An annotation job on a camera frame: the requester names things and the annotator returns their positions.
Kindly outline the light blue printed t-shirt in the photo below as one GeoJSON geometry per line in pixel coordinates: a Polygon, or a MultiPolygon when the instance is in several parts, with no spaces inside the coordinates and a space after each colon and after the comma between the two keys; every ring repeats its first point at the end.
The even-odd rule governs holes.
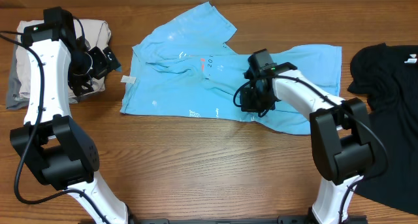
{"type": "Polygon", "coordinates": [[[247,55],[227,45],[235,32],[210,3],[156,28],[133,47],[134,82],[126,85],[121,112],[256,121],[282,133],[309,134],[308,120],[285,102],[264,117],[239,109],[235,93],[249,63],[247,55]]]}

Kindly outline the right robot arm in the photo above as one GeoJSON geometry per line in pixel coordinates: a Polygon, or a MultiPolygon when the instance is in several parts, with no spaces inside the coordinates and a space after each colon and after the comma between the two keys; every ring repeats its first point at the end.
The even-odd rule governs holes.
{"type": "Polygon", "coordinates": [[[292,63],[275,63],[265,49],[250,55],[248,63],[247,82],[234,94],[240,99],[238,107],[262,118],[278,101],[290,104],[310,123],[312,157],[322,176],[308,213],[280,216],[278,223],[367,224],[366,216],[348,214],[357,184],[365,181],[376,162],[378,141],[370,130],[366,105],[358,98],[327,93],[292,63]]]}

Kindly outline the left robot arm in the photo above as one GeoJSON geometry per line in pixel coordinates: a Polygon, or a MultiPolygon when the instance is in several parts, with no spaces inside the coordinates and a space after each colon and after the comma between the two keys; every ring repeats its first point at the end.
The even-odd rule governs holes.
{"type": "Polygon", "coordinates": [[[128,205],[119,200],[99,172],[94,141],[73,120],[69,92],[93,89],[93,80],[120,67],[110,48],[89,47],[77,36],[78,18],[60,7],[43,12],[41,24],[26,27],[18,45],[27,50],[31,90],[24,125],[10,132],[10,143],[42,185],[57,196],[70,195],[96,223],[132,223],[128,205]]]}

